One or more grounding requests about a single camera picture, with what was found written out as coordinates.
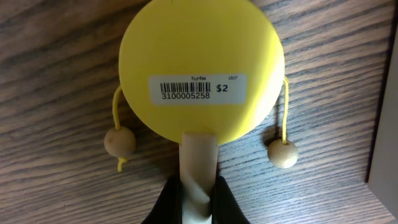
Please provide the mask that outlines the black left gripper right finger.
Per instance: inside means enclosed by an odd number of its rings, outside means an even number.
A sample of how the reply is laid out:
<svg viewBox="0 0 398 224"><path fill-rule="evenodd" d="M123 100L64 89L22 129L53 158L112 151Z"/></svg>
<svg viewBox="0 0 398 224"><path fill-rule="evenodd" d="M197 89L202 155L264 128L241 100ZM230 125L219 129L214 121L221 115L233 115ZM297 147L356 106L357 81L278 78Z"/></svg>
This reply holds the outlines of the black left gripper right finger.
<svg viewBox="0 0 398 224"><path fill-rule="evenodd" d="M216 177L211 202L212 224L249 224L222 176Z"/></svg>

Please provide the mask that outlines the wooden pellet drum toy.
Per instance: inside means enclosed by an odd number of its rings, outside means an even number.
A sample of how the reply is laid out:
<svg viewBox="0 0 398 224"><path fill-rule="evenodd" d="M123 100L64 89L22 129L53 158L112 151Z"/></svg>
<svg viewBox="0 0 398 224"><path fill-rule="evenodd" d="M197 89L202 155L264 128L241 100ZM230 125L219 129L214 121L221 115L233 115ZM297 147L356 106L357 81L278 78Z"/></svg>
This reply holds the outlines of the wooden pellet drum toy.
<svg viewBox="0 0 398 224"><path fill-rule="evenodd" d="M104 148L118 169L136 150L119 120L123 96L146 126L178 144L182 223L212 223L219 147L258 126L280 95L289 97L284 50L252 2L151 1L121 42Z"/></svg>

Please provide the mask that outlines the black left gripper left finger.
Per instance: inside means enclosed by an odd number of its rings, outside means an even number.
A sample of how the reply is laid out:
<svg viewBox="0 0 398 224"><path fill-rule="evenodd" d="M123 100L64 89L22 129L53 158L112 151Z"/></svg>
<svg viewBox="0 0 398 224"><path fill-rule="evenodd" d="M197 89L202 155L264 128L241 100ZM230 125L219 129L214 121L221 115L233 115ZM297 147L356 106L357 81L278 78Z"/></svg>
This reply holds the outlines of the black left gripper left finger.
<svg viewBox="0 0 398 224"><path fill-rule="evenodd" d="M182 224L182 197L180 176L170 176L142 224Z"/></svg>

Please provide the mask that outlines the white cardboard box pink inside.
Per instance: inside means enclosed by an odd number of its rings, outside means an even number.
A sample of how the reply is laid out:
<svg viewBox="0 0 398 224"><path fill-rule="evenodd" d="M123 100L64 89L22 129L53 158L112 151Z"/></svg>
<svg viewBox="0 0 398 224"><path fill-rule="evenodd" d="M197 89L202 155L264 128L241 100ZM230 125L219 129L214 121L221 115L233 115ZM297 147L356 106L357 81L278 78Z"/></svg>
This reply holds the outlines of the white cardboard box pink inside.
<svg viewBox="0 0 398 224"><path fill-rule="evenodd" d="M392 48L368 188L397 217L397 39Z"/></svg>

